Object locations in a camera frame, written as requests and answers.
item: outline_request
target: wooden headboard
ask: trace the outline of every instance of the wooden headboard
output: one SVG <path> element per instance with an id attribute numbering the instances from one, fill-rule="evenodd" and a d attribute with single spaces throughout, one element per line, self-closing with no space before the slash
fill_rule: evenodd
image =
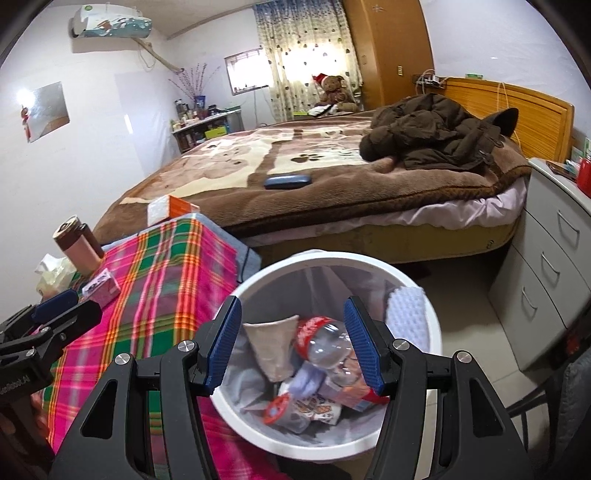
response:
<path id="1" fill-rule="evenodd" d="M 559 162 L 570 158 L 574 106 L 545 93 L 516 85 L 505 85 L 505 89 L 509 106 L 519 109 L 516 132 L 524 155 L 527 158 L 538 157 Z M 498 82 L 449 78 L 443 94 L 478 118 L 507 106 L 505 90 L 502 85 L 499 88 Z"/>

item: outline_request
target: trash can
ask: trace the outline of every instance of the trash can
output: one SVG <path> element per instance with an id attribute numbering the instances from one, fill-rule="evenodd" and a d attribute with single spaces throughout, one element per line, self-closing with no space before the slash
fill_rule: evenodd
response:
<path id="1" fill-rule="evenodd" d="M 401 286 L 417 285 L 395 267 L 374 258 L 310 251 L 264 268 L 233 294 L 242 302 L 243 323 L 272 322 L 295 314 L 343 320 L 345 300 L 352 294 L 363 300 L 373 319 L 383 320 L 389 293 Z M 439 321 L 427 299 L 425 313 L 428 346 L 424 350 L 441 355 Z M 212 395 L 217 411 L 235 432 L 267 452 L 321 463 L 352 458 L 376 446 L 384 405 L 363 413 L 348 410 L 337 425 L 322 425 L 312 433 L 296 435 L 263 423 L 262 412 L 272 398 L 269 389 L 271 384 L 257 366 L 241 329 L 222 385 Z"/>

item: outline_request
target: white wall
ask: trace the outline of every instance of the white wall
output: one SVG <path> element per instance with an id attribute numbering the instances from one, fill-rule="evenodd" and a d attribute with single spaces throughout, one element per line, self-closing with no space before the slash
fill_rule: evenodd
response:
<path id="1" fill-rule="evenodd" d="M 0 67 L 0 321 L 38 300 L 33 270 L 45 253 L 59 256 L 51 236 L 62 221 L 78 214 L 94 225 L 174 154 L 168 70 L 158 63 L 146 72 L 131 39 L 70 39 L 68 19 L 77 8 L 44 10 Z M 156 50 L 164 42 L 157 32 L 148 40 Z M 28 144 L 17 92 L 54 82 L 63 84 L 70 123 Z M 157 156 L 146 155 L 146 145 L 160 148 Z"/>
<path id="2" fill-rule="evenodd" d="M 261 124 L 275 123 L 269 89 L 233 96 L 224 58 L 259 46 L 255 15 L 250 8 L 208 22 L 167 42 L 168 52 L 178 66 L 189 69 L 206 61 L 206 77 L 207 72 L 211 73 L 220 67 L 204 88 L 207 104 L 215 103 L 220 108 L 242 105 L 242 121 L 247 130 Z"/>
<path id="3" fill-rule="evenodd" d="M 591 91 L 558 35 L 526 0 L 421 0 L 437 74 L 513 83 L 575 107 L 591 135 Z"/>

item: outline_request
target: plastic bag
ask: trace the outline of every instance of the plastic bag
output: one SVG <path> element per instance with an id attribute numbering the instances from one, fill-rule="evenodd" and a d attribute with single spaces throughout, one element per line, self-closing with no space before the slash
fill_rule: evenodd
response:
<path id="1" fill-rule="evenodd" d="M 303 268 L 275 279 L 243 302 L 242 321 L 271 322 L 295 314 L 342 321 L 343 306 L 351 295 L 361 298 L 372 318 L 383 320 L 388 295 L 399 286 L 400 282 L 386 274 L 358 268 Z M 337 425 L 314 422 L 300 435 L 265 425 L 262 414 L 273 399 L 273 389 L 256 363 L 244 329 L 238 334 L 220 392 L 248 427 L 290 445 L 333 446 L 361 439 L 381 428 L 385 413 L 385 406 L 363 413 L 344 408 Z"/>
<path id="2" fill-rule="evenodd" d="M 70 287 L 70 282 L 76 273 L 76 267 L 67 257 L 55 258 L 47 254 L 37 265 L 35 273 L 41 275 L 35 289 L 45 301 Z"/>

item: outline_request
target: table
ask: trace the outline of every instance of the table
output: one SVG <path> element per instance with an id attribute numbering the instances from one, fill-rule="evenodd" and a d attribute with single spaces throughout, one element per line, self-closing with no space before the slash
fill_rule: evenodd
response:
<path id="1" fill-rule="evenodd" d="M 208 116 L 203 120 L 192 120 L 190 124 L 185 127 L 173 130 L 173 135 L 177 141 L 178 149 L 181 153 L 191 150 L 195 145 L 203 143 L 204 132 L 208 130 L 212 124 L 225 125 L 230 133 L 241 132 L 244 130 L 242 123 L 242 110 L 230 110 L 227 112 L 217 113 Z"/>

